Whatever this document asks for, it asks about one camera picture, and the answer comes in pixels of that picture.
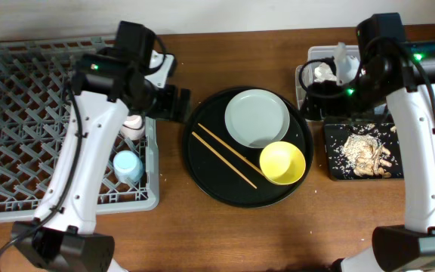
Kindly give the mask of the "pink cup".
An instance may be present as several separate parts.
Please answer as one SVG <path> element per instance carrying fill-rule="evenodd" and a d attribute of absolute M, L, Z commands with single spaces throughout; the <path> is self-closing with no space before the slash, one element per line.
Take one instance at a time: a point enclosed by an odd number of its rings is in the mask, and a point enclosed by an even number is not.
<path fill-rule="evenodd" d="M 140 140 L 145 135 L 145 118 L 139 115 L 128 116 L 120 132 L 132 141 Z"/>

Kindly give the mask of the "grey plate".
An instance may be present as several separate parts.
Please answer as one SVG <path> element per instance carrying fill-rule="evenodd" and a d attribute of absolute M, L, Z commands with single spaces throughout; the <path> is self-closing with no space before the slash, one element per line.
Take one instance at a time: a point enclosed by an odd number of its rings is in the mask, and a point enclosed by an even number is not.
<path fill-rule="evenodd" d="M 236 94 L 224 112 L 225 126 L 239 144 L 261 149 L 286 135 L 291 117 L 282 98 L 264 89 Z"/>

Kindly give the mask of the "blue cup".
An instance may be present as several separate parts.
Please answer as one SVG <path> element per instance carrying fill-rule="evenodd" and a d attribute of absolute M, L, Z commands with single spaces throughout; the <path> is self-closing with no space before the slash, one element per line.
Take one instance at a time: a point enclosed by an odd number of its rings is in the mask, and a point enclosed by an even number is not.
<path fill-rule="evenodd" d="M 118 152 L 113 158 L 113 168 L 119 181 L 135 185 L 144 174 L 144 166 L 136 153 L 130 150 Z"/>

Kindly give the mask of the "yellow bowl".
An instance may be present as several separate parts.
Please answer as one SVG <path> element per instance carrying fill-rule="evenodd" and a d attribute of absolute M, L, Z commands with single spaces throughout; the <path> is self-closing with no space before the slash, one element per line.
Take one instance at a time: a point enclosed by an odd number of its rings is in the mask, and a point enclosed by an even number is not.
<path fill-rule="evenodd" d="M 294 184 L 305 176 L 307 160 L 294 144 L 277 141 L 261 151 L 259 165 L 269 182 L 285 186 Z"/>

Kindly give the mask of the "white paper waste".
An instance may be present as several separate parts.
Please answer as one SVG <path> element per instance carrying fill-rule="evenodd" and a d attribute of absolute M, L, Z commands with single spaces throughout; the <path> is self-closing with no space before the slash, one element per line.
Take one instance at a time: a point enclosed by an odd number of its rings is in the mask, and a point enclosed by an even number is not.
<path fill-rule="evenodd" d="M 332 72 L 332 68 L 326 63 L 321 63 L 319 66 L 313 69 L 314 82 L 324 82 L 324 81 L 335 82 L 336 80 L 337 77 Z"/>

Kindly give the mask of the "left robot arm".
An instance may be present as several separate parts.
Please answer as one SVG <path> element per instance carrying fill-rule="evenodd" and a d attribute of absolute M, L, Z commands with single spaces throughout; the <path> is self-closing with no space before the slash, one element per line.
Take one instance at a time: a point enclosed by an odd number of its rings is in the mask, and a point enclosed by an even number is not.
<path fill-rule="evenodd" d="M 17 221 L 10 244 L 48 271 L 118 271 L 115 241 L 95 232 L 97 197 L 116 138 L 129 116 L 186 122 L 190 91 L 167 82 L 176 67 L 162 40 L 122 21 L 110 47 L 84 54 L 66 84 L 70 118 L 49 187 L 30 221 Z"/>

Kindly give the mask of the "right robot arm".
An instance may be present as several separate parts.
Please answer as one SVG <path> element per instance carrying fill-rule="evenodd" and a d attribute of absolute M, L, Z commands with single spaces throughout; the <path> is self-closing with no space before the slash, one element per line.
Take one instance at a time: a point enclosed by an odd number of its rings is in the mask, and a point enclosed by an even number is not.
<path fill-rule="evenodd" d="M 385 104 L 396 126 L 406 183 L 404 224 L 374 229 L 363 252 L 333 271 L 435 270 L 435 42 L 410 42 L 398 13 L 356 27 L 359 59 L 343 45 L 325 57 L 335 81 L 303 84 L 301 109 L 313 119 L 355 119 Z"/>

